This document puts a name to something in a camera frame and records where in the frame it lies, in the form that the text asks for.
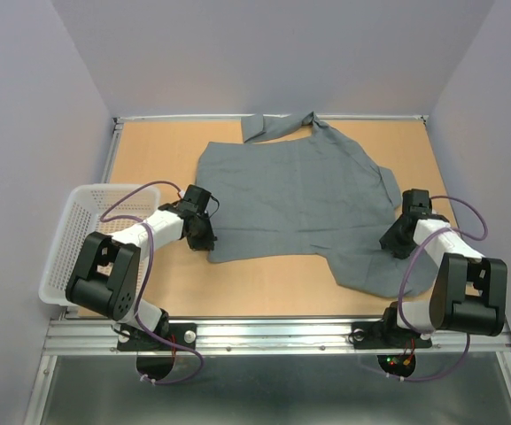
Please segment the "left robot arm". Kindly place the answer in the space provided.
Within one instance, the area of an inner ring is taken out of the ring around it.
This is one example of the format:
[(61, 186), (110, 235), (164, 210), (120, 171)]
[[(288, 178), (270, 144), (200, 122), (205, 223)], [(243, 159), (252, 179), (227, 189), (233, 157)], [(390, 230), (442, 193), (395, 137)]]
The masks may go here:
[(111, 212), (138, 192), (158, 185), (146, 183), (114, 202), (99, 220), (132, 220), (134, 224), (107, 235), (88, 234), (66, 286), (66, 299), (117, 323), (138, 329), (138, 338), (148, 348), (164, 344), (175, 350), (192, 352), (168, 338), (168, 314), (143, 301), (157, 249), (185, 239), (193, 251), (211, 251), (217, 237), (213, 232), (208, 204), (212, 193), (190, 185), (179, 199), (164, 204), (146, 219), (130, 214), (111, 216)]

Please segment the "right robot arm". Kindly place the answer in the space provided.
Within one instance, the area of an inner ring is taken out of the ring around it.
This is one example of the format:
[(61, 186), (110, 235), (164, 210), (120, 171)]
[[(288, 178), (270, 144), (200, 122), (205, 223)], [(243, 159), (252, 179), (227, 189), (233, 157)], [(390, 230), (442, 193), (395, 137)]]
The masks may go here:
[[(398, 300), (385, 309), (379, 335), (399, 345), (410, 335), (429, 337), (437, 330), (497, 336), (504, 328), (507, 303), (507, 264), (484, 256), (464, 239), (482, 241), (484, 233), (469, 235), (433, 211), (434, 197), (424, 189), (402, 194), (400, 216), (380, 238), (380, 245), (397, 259), (409, 259)], [(429, 302), (406, 302), (405, 287), (416, 261), (426, 254), (437, 266)]]

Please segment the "grey long sleeve shirt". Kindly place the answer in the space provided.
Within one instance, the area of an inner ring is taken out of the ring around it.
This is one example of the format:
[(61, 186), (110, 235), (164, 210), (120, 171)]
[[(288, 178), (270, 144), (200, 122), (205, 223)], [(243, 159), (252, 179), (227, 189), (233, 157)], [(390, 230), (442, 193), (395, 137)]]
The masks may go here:
[[(392, 170), (313, 113), (252, 115), (241, 129), (241, 143), (211, 142), (197, 163), (197, 185), (221, 204), (209, 260), (316, 254), (338, 285), (395, 298), (409, 264), (379, 244), (402, 202)], [(421, 255), (405, 295), (427, 291), (436, 273)]]

